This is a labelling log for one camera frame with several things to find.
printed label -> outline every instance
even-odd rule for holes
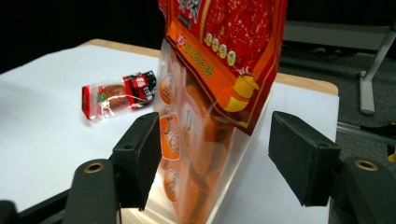
[[[166,76],[161,80],[160,84],[160,96],[163,102],[167,105],[172,104],[174,79],[172,75]]]
[[[90,94],[91,94],[91,87],[89,85],[84,86],[82,88],[81,109],[84,112],[85,118],[87,119],[91,119]]]
[[[172,169],[166,171],[165,179],[163,180],[163,186],[168,199],[173,203],[177,202],[178,183],[176,171]]]
[[[180,158],[180,131],[178,129],[177,115],[166,109],[166,115],[160,118],[161,147],[163,157],[175,161]]]
[[[177,0],[166,39],[214,112],[247,134],[276,77],[287,1]]]

chair leg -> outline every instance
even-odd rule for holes
[[[375,60],[370,67],[370,69],[366,71],[361,71],[360,85],[361,85],[361,113],[365,115],[373,115],[375,113],[374,106],[374,95],[373,95],[373,77],[376,71],[379,68],[379,65],[384,60],[385,56],[388,53],[390,46],[392,45],[394,39],[396,37],[396,31],[392,29],[388,32],[388,34],[384,37],[384,40],[381,44],[380,49],[375,55]]]

snack package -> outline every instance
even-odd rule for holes
[[[82,111],[89,120],[107,119],[152,101],[157,79],[152,71],[82,87]]]
[[[286,0],[159,0],[159,173],[178,223],[207,223],[276,77]]]

screw hole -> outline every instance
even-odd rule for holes
[[[92,174],[101,171],[103,168],[105,168],[104,164],[101,162],[94,162],[87,165],[84,169],[84,172],[87,174]]]
[[[378,166],[375,165],[375,163],[370,162],[370,161],[358,160],[358,161],[355,161],[355,165],[363,170],[366,170],[366,171],[377,171],[378,170]]]

red label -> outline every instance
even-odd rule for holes
[[[251,134],[276,77],[287,1],[168,3],[173,51],[214,112]]]
[[[144,76],[139,76],[132,79],[132,87],[135,89],[141,89],[143,87],[147,87],[148,85],[148,81]]]
[[[84,112],[85,118],[87,118],[87,119],[90,119],[90,116],[91,116],[90,93],[91,93],[91,87],[90,86],[84,86],[82,88],[81,109],[82,109],[82,112]]]

